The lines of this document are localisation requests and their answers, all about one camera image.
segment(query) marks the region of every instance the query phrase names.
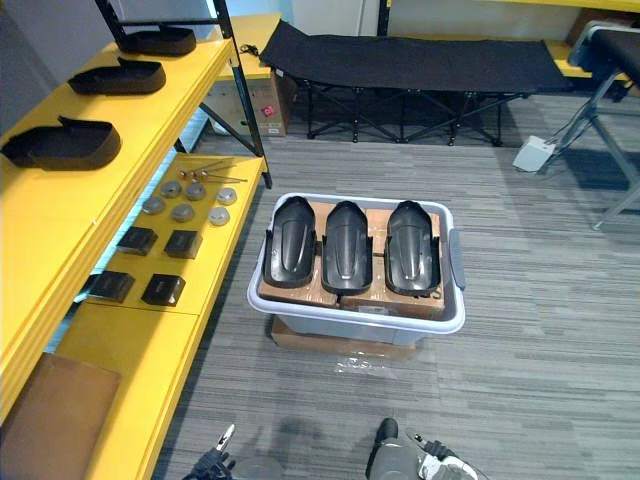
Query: black plastic tray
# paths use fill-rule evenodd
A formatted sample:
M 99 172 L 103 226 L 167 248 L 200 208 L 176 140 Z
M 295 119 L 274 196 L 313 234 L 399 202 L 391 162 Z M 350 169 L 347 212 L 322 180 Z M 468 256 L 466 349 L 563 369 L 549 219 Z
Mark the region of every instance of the black plastic tray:
M 322 237 L 322 286 L 337 295 L 365 292 L 373 279 L 373 239 L 367 217 L 355 203 L 338 203 Z
M 315 213 L 302 197 L 291 197 L 273 217 L 267 230 L 262 276 L 266 283 L 280 288 L 297 288 L 313 277 L 316 230 Z
M 166 76 L 160 62 L 141 62 L 118 57 L 119 66 L 97 67 L 69 79 L 80 94 L 135 95 L 162 88 Z
M 440 283 L 439 250 L 439 238 L 433 238 L 429 215 L 416 202 L 400 203 L 387 225 L 387 287 L 400 295 L 428 296 Z
M 159 26 L 159 30 L 140 30 L 118 41 L 125 53 L 180 57 L 196 48 L 196 36 L 189 28 Z
M 109 122 L 58 117 L 60 127 L 35 127 L 15 135 L 2 153 L 19 167 L 95 170 L 120 151 L 120 136 Z

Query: white power strip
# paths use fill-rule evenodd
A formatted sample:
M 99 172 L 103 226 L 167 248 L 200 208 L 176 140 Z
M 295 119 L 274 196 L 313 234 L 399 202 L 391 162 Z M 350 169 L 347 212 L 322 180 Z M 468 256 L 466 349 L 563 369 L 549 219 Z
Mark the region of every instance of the white power strip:
M 555 144 L 545 143 L 540 137 L 530 136 L 520 147 L 513 166 L 525 172 L 537 172 L 553 154 Z

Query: black fabric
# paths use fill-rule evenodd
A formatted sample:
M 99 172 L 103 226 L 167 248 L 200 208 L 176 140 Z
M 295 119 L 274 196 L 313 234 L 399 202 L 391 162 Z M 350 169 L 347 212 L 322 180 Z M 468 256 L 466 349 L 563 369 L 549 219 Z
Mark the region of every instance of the black fabric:
M 570 88 L 543 42 L 306 35 L 280 22 L 260 59 L 316 83 L 535 93 Z
M 602 29 L 593 34 L 591 42 L 598 53 L 640 84 L 640 32 Z

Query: gray plastic bin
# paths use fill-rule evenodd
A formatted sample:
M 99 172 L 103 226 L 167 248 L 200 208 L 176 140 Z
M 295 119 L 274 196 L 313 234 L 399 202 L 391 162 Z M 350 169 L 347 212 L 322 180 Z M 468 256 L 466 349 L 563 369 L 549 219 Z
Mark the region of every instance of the gray plastic bin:
M 331 204 L 350 200 L 363 210 L 367 208 L 393 210 L 402 201 L 313 193 L 288 193 L 278 199 L 273 213 L 287 198 L 296 195 L 305 197 L 309 201 Z M 465 321 L 462 296 L 465 279 L 458 233 L 453 228 L 453 216 L 447 207 L 439 203 L 421 201 L 418 203 L 425 211 L 440 215 L 440 242 L 442 245 L 440 268 L 445 296 L 445 309 L 441 320 L 397 317 L 362 311 L 354 312 L 260 298 L 258 287 L 262 277 L 264 243 L 247 289 L 249 304 L 260 312 L 277 315 L 291 330 L 303 334 L 313 333 L 386 342 L 394 345 L 410 345 L 429 334 L 444 335 L 457 332 Z

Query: label sticker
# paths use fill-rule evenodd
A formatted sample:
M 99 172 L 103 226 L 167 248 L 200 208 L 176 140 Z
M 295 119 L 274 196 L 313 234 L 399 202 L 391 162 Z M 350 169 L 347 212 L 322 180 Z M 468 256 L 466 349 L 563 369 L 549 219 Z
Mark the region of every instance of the label sticker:
M 265 117 L 271 117 L 272 115 L 276 114 L 276 107 L 274 107 L 273 105 L 265 105 L 260 109 L 260 111 Z

